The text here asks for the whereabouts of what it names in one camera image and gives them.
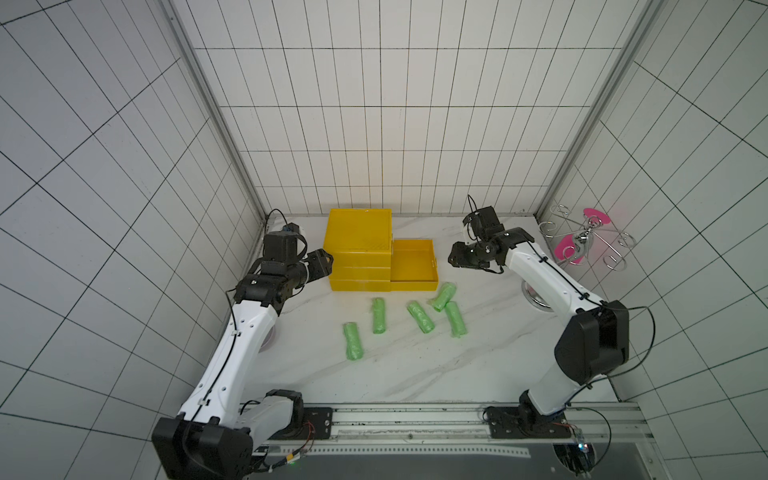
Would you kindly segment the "yellow bottom drawer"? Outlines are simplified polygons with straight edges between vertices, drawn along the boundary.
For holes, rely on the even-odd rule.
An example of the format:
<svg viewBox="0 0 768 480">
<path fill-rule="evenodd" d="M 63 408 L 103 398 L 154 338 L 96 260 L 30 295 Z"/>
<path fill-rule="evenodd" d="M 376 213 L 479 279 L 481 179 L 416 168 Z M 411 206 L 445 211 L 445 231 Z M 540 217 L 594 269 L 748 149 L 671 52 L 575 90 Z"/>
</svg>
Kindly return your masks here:
<svg viewBox="0 0 768 480">
<path fill-rule="evenodd" d="M 395 239 L 391 262 L 391 290 L 435 291 L 439 284 L 434 242 L 431 239 Z"/>
</svg>

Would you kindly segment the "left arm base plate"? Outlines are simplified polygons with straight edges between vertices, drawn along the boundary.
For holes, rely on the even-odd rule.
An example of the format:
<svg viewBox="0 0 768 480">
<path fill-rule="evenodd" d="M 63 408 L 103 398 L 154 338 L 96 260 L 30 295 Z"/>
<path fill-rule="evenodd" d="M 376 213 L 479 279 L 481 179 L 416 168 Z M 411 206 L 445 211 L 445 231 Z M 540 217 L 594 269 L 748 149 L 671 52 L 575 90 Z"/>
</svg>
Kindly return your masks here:
<svg viewBox="0 0 768 480">
<path fill-rule="evenodd" d="M 273 434 L 270 440 L 327 440 L 331 437 L 333 413 L 334 410 L 330 407 L 305 407 L 300 416 Z"/>
</svg>

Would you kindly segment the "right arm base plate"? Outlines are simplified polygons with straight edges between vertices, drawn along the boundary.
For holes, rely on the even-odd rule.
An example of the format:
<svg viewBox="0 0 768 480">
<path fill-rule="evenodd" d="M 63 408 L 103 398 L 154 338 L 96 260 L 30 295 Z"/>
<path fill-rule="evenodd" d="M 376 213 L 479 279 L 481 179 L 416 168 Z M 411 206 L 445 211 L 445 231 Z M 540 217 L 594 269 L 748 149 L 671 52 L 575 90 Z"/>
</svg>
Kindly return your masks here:
<svg viewBox="0 0 768 480">
<path fill-rule="evenodd" d="M 532 407 L 488 406 L 482 414 L 493 439 L 568 439 L 572 429 L 564 415 L 539 415 Z"/>
</svg>

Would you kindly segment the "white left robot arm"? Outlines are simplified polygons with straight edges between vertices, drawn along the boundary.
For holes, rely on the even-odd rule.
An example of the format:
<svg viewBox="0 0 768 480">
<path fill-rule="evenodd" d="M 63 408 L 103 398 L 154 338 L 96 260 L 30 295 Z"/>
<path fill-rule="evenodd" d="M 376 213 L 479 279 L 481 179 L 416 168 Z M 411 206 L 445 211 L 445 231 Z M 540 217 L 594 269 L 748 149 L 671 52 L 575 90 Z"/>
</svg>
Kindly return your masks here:
<svg viewBox="0 0 768 480">
<path fill-rule="evenodd" d="M 271 390 L 249 404 L 249 371 L 295 290 L 332 272 L 324 249 L 308 251 L 294 223 L 269 232 L 263 252 L 234 288 L 225 332 L 198 385 L 173 418 L 158 420 L 151 441 L 170 479 L 243 479 L 272 471 L 257 450 L 276 434 L 310 432 L 302 395 Z"/>
</svg>

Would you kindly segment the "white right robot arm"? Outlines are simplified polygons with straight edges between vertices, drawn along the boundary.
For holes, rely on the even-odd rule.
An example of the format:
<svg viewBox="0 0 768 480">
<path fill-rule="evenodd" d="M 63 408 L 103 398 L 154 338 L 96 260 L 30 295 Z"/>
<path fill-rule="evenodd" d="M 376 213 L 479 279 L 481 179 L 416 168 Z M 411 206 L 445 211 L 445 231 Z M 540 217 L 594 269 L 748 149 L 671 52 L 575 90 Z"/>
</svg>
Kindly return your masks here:
<svg viewBox="0 0 768 480">
<path fill-rule="evenodd" d="M 448 256 L 456 268 L 489 272 L 493 262 L 532 286 L 563 324 L 554 364 L 519 398 L 523 424 L 547 423 L 588 383 L 628 361 L 628 308 L 588 292 L 522 228 L 498 231 L 472 244 L 458 241 Z"/>
</svg>

